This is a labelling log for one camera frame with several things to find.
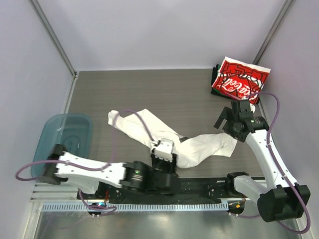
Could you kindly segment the white t-shirt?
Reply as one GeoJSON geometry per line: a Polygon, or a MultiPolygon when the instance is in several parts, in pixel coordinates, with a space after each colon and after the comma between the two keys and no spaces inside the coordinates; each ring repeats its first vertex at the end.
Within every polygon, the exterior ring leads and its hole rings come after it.
{"type": "MultiPolygon", "coordinates": [[[[185,137],[166,125],[147,109],[137,112],[146,123],[152,138],[156,141],[169,139],[174,142],[174,153],[178,155],[177,167],[191,168],[199,165],[210,156],[230,157],[236,147],[237,140],[226,133],[201,134],[196,137],[185,137]]],[[[135,114],[126,117],[118,116],[116,110],[108,113],[108,124],[141,144],[151,148],[151,139],[143,123],[135,114]]]]}

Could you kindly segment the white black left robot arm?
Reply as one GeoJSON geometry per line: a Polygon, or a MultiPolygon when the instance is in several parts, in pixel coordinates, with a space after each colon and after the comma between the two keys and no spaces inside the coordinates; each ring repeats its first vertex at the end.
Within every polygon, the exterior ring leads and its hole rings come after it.
{"type": "Polygon", "coordinates": [[[104,184],[147,195],[174,195],[181,186],[175,172],[177,155],[173,152],[174,142],[162,139],[151,145],[152,163],[147,165],[141,161],[106,164],[76,156],[57,144],[38,179],[52,185],[66,182],[96,199],[105,195],[104,184]]]}

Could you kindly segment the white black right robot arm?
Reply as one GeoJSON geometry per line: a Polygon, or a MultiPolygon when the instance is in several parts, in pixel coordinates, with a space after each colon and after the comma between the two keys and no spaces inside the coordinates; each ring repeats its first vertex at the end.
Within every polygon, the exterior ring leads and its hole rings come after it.
{"type": "Polygon", "coordinates": [[[250,102],[232,101],[231,107],[224,107],[214,127],[222,127],[227,135],[250,146],[266,181],[263,186],[245,172],[229,173],[224,185],[226,194],[248,197],[266,222],[300,218],[310,190],[289,172],[273,143],[266,120],[254,116],[250,102]]]}

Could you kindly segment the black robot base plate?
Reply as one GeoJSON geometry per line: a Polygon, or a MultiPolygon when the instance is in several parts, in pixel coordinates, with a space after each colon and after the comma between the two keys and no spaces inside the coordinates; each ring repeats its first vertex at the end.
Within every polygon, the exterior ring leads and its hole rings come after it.
{"type": "Polygon", "coordinates": [[[142,194],[136,191],[118,189],[101,183],[95,194],[82,194],[85,200],[106,198],[111,204],[138,205],[198,205],[218,204],[225,198],[242,198],[243,194],[230,191],[226,177],[181,178],[180,191],[175,195],[142,194]]]}

